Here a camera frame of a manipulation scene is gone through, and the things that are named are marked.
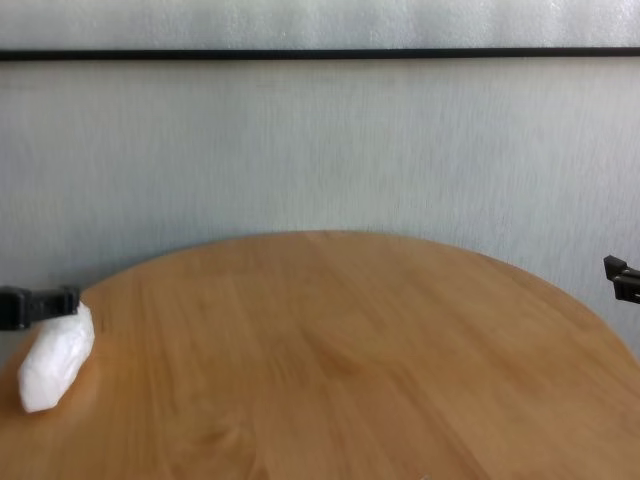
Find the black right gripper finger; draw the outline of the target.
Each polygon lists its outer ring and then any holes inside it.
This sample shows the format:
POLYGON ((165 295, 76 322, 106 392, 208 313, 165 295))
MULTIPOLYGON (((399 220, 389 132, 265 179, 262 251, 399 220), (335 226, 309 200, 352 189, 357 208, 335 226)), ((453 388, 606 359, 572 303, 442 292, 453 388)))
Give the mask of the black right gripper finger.
POLYGON ((603 259, 606 278, 613 284, 615 298, 626 302, 640 300, 640 272, 617 257, 603 259))

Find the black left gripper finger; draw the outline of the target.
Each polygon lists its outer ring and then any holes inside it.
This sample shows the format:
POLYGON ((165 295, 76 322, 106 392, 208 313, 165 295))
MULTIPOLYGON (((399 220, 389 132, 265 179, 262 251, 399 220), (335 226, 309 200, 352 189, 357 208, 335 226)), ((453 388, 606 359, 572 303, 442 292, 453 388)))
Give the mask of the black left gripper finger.
POLYGON ((48 290, 1 287, 0 321, 2 331, 30 329, 34 323, 74 315, 80 303, 77 286, 48 290))

